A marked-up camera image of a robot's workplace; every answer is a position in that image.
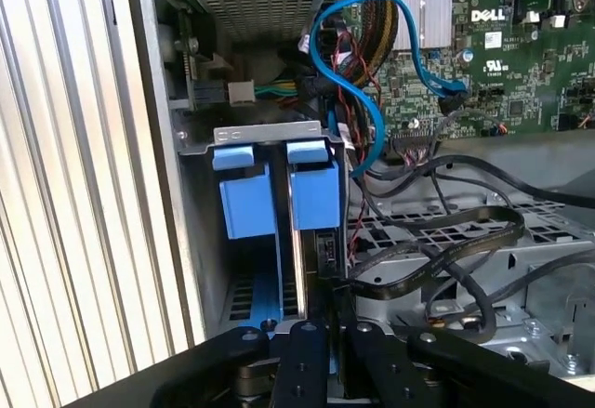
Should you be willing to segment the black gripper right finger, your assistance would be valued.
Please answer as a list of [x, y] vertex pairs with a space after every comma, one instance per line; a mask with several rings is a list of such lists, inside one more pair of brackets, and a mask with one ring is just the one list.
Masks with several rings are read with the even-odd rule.
[[592, 392], [440, 329], [385, 332], [355, 314], [350, 285], [333, 282], [345, 392], [375, 407], [591, 407]]

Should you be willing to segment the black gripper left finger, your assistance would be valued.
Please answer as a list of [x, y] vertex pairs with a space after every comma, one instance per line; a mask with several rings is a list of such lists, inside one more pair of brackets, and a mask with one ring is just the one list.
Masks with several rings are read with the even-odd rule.
[[325, 407], [333, 284], [309, 282], [309, 318], [239, 326], [73, 402], [75, 407]]

